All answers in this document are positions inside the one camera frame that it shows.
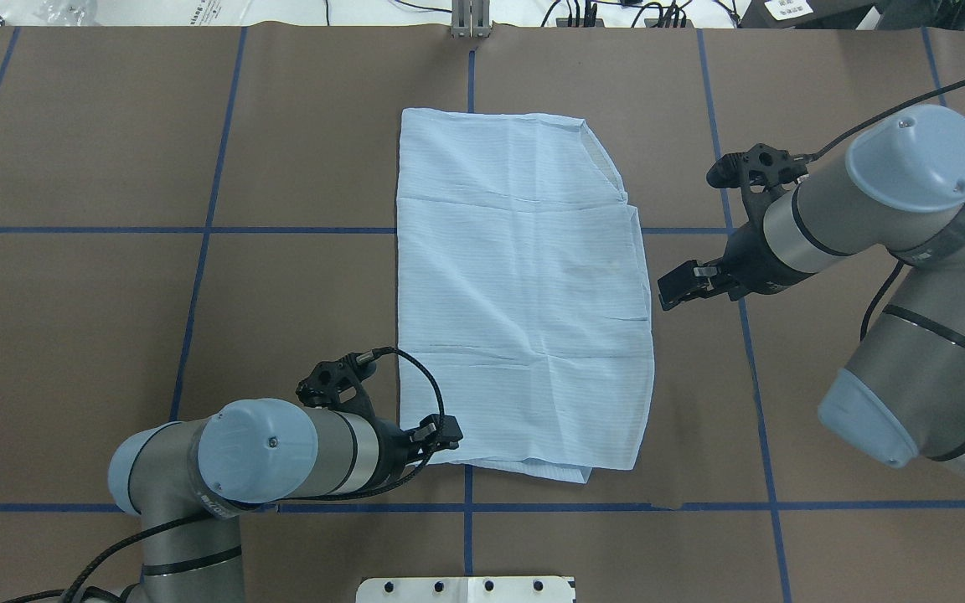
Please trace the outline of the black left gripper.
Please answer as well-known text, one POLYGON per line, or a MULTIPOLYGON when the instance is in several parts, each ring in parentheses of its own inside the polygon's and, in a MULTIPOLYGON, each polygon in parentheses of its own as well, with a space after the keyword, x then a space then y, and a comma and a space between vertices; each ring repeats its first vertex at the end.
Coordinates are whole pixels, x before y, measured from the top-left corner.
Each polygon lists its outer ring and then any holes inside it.
POLYGON ((425 468, 425 457, 459 449, 453 415, 428 415, 401 429, 378 417, 363 382, 383 352, 348 353, 325 360, 296 389, 303 413, 317 431, 317 457, 299 492, 390 492, 425 468))

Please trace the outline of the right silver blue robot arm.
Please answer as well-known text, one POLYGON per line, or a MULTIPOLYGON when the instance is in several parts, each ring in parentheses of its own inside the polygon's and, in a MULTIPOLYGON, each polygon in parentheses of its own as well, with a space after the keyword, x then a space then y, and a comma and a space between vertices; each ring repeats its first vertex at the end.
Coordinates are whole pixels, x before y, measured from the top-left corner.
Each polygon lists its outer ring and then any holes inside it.
POLYGON ((965 115, 916 104, 855 135, 839 159, 763 142, 724 154, 746 222, 716 259, 658 279, 669 312, 693 299, 774 295, 875 245, 907 268, 820 401, 820 423, 889 468, 924 457, 965 478, 965 115))

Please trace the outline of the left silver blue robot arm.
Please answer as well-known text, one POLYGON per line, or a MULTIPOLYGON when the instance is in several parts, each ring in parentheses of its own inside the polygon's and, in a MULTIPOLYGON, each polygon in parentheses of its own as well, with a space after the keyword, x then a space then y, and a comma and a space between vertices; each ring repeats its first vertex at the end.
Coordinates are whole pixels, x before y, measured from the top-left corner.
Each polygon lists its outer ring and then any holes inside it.
POLYGON ((230 402, 202 420, 169 421, 131 435, 112 455, 108 488, 142 531, 122 547, 144 549, 139 581, 119 595, 87 585, 65 602, 242 602, 244 550, 239 518, 282 501, 340 503, 405 485, 440 451, 463 438, 436 378, 399 348, 372 348, 318 363, 296 402, 230 402), (421 370, 436 412, 416 426, 378 416, 364 381, 395 355, 421 370))

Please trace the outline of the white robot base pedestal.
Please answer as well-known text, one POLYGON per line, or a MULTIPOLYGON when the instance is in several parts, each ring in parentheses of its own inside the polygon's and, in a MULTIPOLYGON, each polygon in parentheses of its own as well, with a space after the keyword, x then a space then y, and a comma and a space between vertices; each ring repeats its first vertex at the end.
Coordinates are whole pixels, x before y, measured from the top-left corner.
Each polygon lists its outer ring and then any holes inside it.
POLYGON ((356 602, 575 602, 573 577, 558 575, 366 579, 356 602))

